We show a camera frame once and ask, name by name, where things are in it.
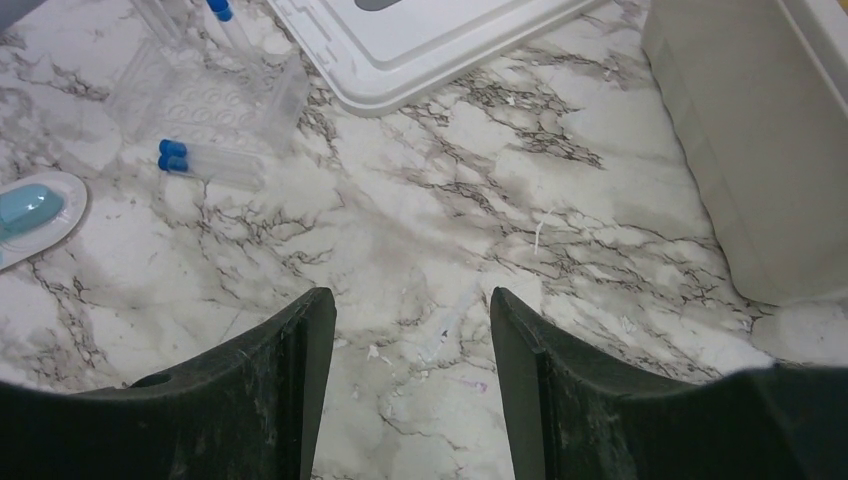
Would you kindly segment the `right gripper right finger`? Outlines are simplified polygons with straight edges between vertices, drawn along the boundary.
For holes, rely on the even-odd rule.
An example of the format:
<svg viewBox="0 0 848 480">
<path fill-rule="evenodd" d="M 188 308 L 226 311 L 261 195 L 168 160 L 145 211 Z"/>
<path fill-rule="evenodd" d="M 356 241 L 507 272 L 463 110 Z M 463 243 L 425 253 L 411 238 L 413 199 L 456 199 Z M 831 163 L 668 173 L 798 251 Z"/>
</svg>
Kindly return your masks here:
<svg viewBox="0 0 848 480">
<path fill-rule="evenodd" d="M 778 364 L 693 385 L 559 329 L 509 290 L 490 302 L 519 479 L 843 479 L 847 372 Z"/>
</svg>

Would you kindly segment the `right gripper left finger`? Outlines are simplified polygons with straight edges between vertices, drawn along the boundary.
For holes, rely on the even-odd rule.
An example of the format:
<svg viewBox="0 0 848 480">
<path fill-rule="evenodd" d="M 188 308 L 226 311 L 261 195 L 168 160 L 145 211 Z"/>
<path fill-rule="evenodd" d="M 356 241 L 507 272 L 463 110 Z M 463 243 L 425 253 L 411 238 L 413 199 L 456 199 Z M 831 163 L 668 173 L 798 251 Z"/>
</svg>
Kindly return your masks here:
<svg viewBox="0 0 848 480">
<path fill-rule="evenodd" d="M 336 307 L 314 288 L 256 327 L 131 386 L 1 386 L 5 479 L 307 479 Z"/>
</svg>

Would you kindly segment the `lone blue capped tube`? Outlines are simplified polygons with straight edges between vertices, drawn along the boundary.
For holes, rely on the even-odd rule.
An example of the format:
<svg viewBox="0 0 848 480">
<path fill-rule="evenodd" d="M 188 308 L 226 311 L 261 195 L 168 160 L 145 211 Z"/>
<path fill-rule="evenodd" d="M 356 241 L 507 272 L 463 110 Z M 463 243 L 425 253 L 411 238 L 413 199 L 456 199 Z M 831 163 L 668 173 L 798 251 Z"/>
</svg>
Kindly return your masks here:
<svg viewBox="0 0 848 480">
<path fill-rule="evenodd" d="M 447 341 L 452 329 L 473 304 L 479 286 L 480 282 L 476 279 L 467 287 L 459 296 L 458 300 L 441 317 L 437 328 L 419 345 L 418 358 L 422 364 L 430 363 L 437 357 L 439 350 Z"/>
</svg>

